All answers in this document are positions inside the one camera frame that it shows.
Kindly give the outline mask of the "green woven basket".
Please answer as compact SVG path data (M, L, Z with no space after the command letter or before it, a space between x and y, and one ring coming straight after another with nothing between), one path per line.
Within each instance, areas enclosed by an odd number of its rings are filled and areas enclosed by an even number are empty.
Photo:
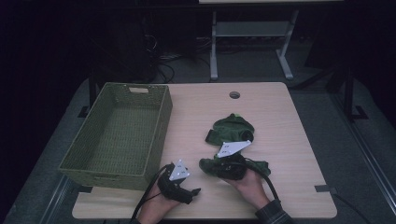
M82 186L146 189L160 169L172 108L166 85L107 82L59 170Z

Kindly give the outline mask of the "grey tape strip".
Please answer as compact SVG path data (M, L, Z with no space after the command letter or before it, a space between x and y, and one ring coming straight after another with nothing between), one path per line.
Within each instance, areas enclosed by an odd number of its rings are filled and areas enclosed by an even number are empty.
M316 192L329 192L331 195L335 195L337 193L337 189L333 187L329 187L328 185L317 185L315 186Z

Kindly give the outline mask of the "metal floor rail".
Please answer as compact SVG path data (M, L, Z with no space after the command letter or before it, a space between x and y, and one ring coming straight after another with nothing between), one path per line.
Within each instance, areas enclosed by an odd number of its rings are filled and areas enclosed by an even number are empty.
M378 185L384 199L386 200L392 214L396 216L396 188L390 183L388 177L381 168L378 160L375 158L372 148L369 146L367 141L363 138L361 131L359 130L356 120L353 116L346 114L344 104L339 96L331 95L332 102L335 108L339 112L342 120L346 127L353 136L354 141L357 143L363 160L366 163L368 170L370 171L375 183Z
M52 193L52 196L50 197L43 216L40 218L39 224L52 224L62 206L69 186L70 179L65 175L62 175L55 190Z

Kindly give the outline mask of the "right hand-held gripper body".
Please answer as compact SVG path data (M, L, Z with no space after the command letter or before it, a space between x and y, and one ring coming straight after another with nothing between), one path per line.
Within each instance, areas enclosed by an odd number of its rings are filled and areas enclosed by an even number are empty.
M251 144L249 140L224 142L215 155L215 173L219 178L240 180L247 170L245 158L240 151Z

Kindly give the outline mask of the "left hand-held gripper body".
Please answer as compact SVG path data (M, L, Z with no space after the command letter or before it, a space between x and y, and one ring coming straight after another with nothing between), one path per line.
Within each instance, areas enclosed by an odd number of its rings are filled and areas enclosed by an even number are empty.
M170 200L177 201L179 197L191 196L189 190L183 189L180 184L190 176L190 173L183 163L178 160L176 163L169 163L163 167L160 172L157 185L161 194Z

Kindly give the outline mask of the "grey metal stand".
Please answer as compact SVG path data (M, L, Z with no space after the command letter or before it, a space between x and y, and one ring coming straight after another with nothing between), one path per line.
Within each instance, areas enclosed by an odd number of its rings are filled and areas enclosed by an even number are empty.
M288 21L218 21L217 12L212 13L211 51L209 54L210 79L217 80L217 40L219 37L284 37L285 41L276 50L276 57L287 80L293 79L286 53L299 15L294 10Z

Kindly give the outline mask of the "person's right hand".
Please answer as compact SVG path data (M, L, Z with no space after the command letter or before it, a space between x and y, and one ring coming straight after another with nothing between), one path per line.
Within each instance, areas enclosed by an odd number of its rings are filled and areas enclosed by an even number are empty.
M225 179L225 182L234 187L256 210L262 209L270 202L262 186L261 176L250 169L247 169L242 179Z

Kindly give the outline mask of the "black stand post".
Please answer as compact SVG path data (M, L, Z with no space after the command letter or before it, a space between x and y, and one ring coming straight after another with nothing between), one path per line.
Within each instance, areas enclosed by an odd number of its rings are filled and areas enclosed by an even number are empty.
M367 114L360 105L353 103L354 99L354 77L350 67L346 70L344 88L344 107L343 111L350 122L357 119L368 119Z

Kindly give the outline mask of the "person's left hand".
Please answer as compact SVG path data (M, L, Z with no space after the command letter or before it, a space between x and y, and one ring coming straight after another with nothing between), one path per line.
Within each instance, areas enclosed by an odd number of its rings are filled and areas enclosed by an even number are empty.
M151 188L146 201L137 216L140 224L158 224L172 209L180 205L180 202L165 198L157 184Z

